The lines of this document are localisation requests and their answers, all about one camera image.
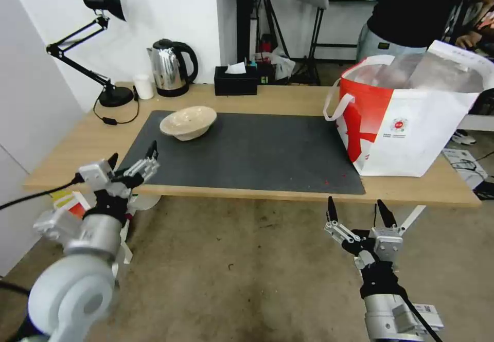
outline wooden table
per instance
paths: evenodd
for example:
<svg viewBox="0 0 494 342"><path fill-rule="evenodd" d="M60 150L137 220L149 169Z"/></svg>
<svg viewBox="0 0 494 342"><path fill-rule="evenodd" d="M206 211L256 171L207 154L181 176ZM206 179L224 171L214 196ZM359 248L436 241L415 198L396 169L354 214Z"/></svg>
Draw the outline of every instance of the wooden table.
<svg viewBox="0 0 494 342"><path fill-rule="evenodd" d="M26 179L24 186L28 189L48 189L63 185L72 179L79 166L108 158L114 152L118 152L121 161L153 110L179 110L192 105L207 105L217 112L322 116L328 91L328 87L315 86L259 86L257 96L216 97L213 85L193 85L187 94L178 98L155 96L151 100L141 101L139 116L130 124L109 126L91 112ZM131 119L135 111L134 102L117 109L97 109L101 116L121 121ZM423 177L363 176L362 183L366 191L364 195L333 194L334 200L375 203L377 199L382 199L390 204L480 206L480 201L442 155ZM135 192L293 201L326 201L328 198L327 193L164 185L144 185L135 189Z"/></svg>

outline lamp base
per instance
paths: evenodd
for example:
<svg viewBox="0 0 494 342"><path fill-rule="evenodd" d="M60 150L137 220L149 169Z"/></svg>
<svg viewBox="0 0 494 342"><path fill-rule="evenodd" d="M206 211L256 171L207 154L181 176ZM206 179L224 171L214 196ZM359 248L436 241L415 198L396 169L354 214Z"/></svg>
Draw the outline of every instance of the lamp base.
<svg viewBox="0 0 494 342"><path fill-rule="evenodd" d="M105 107L118 107L129 103L134 99L132 90L126 87L117 86L115 88L107 88L99 95L99 103Z"/></svg>

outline kettle lid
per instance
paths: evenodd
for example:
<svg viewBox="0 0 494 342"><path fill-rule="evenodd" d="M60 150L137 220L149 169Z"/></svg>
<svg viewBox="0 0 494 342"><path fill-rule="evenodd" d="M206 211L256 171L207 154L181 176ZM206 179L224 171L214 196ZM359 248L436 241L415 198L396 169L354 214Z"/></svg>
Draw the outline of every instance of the kettle lid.
<svg viewBox="0 0 494 342"><path fill-rule="evenodd" d="M173 41L168 39L161 39L153 44L154 49L168 49L173 46Z"/></svg>

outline bag handle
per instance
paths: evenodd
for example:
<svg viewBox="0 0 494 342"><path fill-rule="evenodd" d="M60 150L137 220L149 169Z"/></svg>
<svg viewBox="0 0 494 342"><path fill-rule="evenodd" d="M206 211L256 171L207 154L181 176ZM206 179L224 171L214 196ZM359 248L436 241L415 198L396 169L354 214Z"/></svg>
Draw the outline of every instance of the bag handle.
<svg viewBox="0 0 494 342"><path fill-rule="evenodd" d="M335 93L336 93L336 86L339 83L340 83L340 79L337 79L334 82L333 86L331 87L331 90L328 92L328 95L326 96L326 101L324 103L324 109L323 109L324 119L326 121L329 121L329 122L336 121L337 118L340 118L343 115L343 112L345 111L346 107L350 103L355 103L355 97L352 94L346 93L343 96L343 98L341 98L340 103L338 104L338 106L334 110L333 116L330 117L328 115L327 109L329 107L329 103L331 102L331 99L332 99L333 95L335 95Z"/></svg>

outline kettle base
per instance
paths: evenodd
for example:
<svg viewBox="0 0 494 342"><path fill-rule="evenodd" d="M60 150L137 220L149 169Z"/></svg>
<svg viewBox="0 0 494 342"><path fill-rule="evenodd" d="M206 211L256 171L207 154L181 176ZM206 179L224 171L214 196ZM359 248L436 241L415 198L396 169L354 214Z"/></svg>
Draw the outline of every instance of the kettle base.
<svg viewBox="0 0 494 342"><path fill-rule="evenodd" d="M156 91L158 92L159 95L167 97L167 98L174 98L180 95L184 95L186 92L189 91L189 84L185 84L182 87L179 87L178 89L173 89L173 90L165 90L165 89L160 89L156 88Z"/></svg>

